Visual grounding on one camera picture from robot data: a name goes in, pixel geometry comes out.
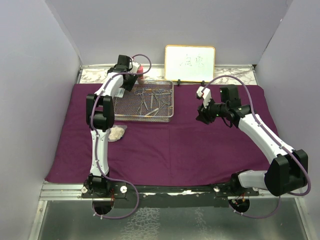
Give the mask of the metal mesh tray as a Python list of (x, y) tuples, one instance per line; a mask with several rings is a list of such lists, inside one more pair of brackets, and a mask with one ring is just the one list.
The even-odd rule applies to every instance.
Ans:
[[(171, 90), (170, 104), (163, 107), (158, 107), (159, 110), (149, 116), (145, 114), (154, 110), (151, 109), (151, 90)], [(138, 111), (141, 105), (141, 98), (135, 95), (135, 91), (145, 90), (144, 99), (148, 110), (145, 106), (142, 107), (142, 113)], [(140, 80), (132, 88), (131, 91), (125, 90), (122, 98), (114, 97), (113, 99), (114, 115), (117, 121), (135, 121), (135, 122), (163, 122), (167, 123), (174, 115), (174, 84), (168, 80)]]

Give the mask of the purple cloth wrap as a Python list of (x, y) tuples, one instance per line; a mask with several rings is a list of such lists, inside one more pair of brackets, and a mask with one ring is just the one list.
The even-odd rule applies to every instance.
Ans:
[[(86, 96), (98, 84), (74, 86), (53, 165), (46, 181), (83, 183), (92, 164), (92, 139), (86, 123)], [(221, 119), (196, 120), (196, 85), (174, 89), (169, 122), (125, 122), (122, 139), (108, 144), (109, 175), (134, 185), (199, 186), (226, 182), (242, 170), (266, 171), (269, 161), (242, 131)]]

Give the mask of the white gauze bag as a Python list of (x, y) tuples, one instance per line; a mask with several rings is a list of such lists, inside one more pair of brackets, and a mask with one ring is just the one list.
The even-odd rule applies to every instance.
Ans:
[(126, 129), (127, 129), (126, 125), (114, 125), (110, 129), (110, 133), (108, 135), (108, 141), (116, 142), (120, 140), (124, 136)]

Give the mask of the steel forceps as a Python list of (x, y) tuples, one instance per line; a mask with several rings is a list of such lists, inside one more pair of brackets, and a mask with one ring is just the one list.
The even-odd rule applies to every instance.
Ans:
[(144, 97), (145, 93), (146, 93), (146, 91), (144, 89), (143, 90), (136, 90), (134, 92), (135, 95), (140, 96), (140, 98), (141, 98), (140, 107), (137, 110), (140, 113), (142, 113), (143, 106), (148, 110), (147, 103), (146, 103), (146, 100), (145, 100), (145, 97)]

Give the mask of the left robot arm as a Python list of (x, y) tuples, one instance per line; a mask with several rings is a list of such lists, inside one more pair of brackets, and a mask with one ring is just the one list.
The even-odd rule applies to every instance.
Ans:
[(120, 88), (131, 90), (138, 76), (140, 64), (133, 57), (119, 55), (102, 86), (86, 96), (86, 123), (92, 139), (90, 173), (81, 189), (83, 198), (105, 198), (111, 190), (109, 174), (108, 137), (115, 122), (114, 101)]

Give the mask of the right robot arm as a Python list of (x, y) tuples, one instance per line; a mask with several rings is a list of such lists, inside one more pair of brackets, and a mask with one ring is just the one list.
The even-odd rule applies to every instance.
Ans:
[(228, 127), (245, 133), (262, 151), (269, 162), (267, 170), (242, 170), (231, 176), (229, 189), (240, 196), (248, 188), (267, 190), (279, 197), (294, 195), (309, 184), (308, 155), (282, 141), (256, 114), (252, 104), (243, 105), (236, 85), (220, 88), (220, 103), (216, 103), (208, 87), (200, 86), (196, 97), (203, 102), (198, 107), (197, 121), (210, 124), (221, 118)]

